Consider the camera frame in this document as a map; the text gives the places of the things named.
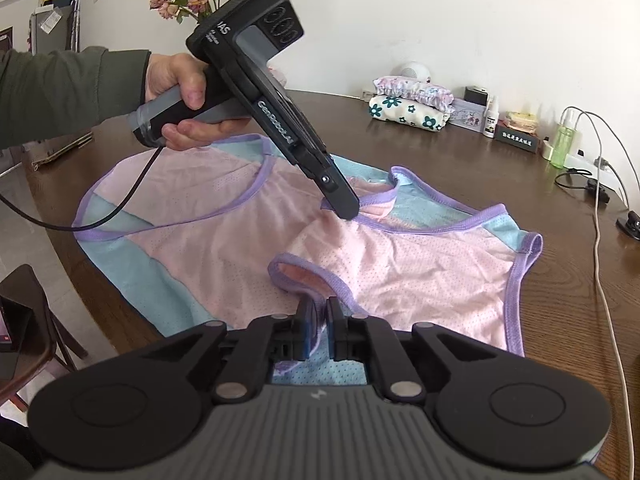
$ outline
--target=green plastic bottle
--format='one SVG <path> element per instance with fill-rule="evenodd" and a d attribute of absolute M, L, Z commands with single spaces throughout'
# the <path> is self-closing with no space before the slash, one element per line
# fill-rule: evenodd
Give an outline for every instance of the green plastic bottle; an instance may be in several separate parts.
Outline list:
<path fill-rule="evenodd" d="M 575 124 L 573 110 L 567 111 L 564 121 L 558 126 L 556 140 L 554 141 L 554 150 L 551 154 L 551 160 L 549 161 L 551 165 L 556 168 L 564 168 L 564 160 L 574 142 L 576 130 L 571 128 L 569 126 L 570 124 Z"/>

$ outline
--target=power strip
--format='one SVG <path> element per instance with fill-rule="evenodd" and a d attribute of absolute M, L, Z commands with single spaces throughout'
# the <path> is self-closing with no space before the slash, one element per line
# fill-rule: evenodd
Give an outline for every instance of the power strip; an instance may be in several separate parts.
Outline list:
<path fill-rule="evenodd" d="M 576 170 L 591 171 L 591 174 L 594 177 L 598 172 L 598 168 L 596 167 L 595 164 L 593 164 L 592 162 L 590 162 L 589 160 L 587 160 L 581 155 L 572 155 L 571 153 L 569 153 L 566 156 L 566 160 L 564 161 L 564 166 L 567 169 L 575 168 Z M 620 186 L 620 182 L 618 181 L 618 178 L 613 173 L 613 171 L 611 171 L 609 168 L 600 169 L 600 183 L 603 186 L 606 186 L 609 189 L 612 189 L 616 193 L 616 195 L 620 197 L 620 200 L 622 200 L 622 197 L 624 196 L 624 194 L 622 192 L 622 187 Z"/>

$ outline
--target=metal screw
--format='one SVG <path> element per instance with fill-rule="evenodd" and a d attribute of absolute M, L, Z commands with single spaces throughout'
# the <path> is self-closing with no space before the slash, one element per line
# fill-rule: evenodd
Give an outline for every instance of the metal screw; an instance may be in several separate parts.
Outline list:
<path fill-rule="evenodd" d="M 417 397 L 422 393 L 422 387 L 413 381 L 400 381 L 391 385 L 391 391 L 398 397 Z"/>
<path fill-rule="evenodd" d="M 222 383 L 216 388 L 216 394 L 222 399 L 240 399 L 246 391 L 244 384 L 240 383 Z"/>

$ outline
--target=hand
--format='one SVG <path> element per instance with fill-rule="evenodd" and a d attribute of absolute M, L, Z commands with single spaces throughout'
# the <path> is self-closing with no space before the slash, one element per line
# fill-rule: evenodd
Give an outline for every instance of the hand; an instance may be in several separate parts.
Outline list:
<path fill-rule="evenodd" d="M 146 70 L 146 102 L 178 84 L 186 105 L 192 110 L 199 110 L 204 104 L 207 81 L 203 72 L 206 67 L 206 63 L 189 54 L 175 56 L 152 54 Z M 190 148 L 208 146 L 215 140 L 225 139 L 240 132 L 248 123 L 249 119 L 223 121 L 219 124 L 205 124 L 187 119 L 180 124 L 165 124 L 162 127 L 162 135 L 166 139 L 168 148 L 183 152 Z"/>

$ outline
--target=round suction pad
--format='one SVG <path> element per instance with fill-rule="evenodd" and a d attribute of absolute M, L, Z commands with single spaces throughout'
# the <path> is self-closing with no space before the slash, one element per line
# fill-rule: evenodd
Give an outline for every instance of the round suction pad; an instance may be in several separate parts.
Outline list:
<path fill-rule="evenodd" d="M 105 362 L 46 386 L 29 409 L 36 442 L 82 469 L 124 470 L 178 449 L 196 430 L 202 402 L 169 363 Z"/>
<path fill-rule="evenodd" d="M 435 409 L 467 454 L 513 471 L 552 471 L 596 457 L 610 411 L 589 383 L 532 361 L 473 363 L 455 374 Z"/>

